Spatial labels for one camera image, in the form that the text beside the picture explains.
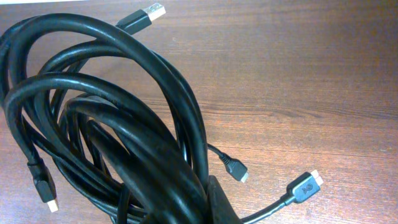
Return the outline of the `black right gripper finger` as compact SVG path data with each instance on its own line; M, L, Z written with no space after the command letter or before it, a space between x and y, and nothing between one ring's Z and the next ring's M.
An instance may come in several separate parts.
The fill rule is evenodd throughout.
M217 178L213 175L208 177L207 197L209 207L208 223L243 224L233 210Z

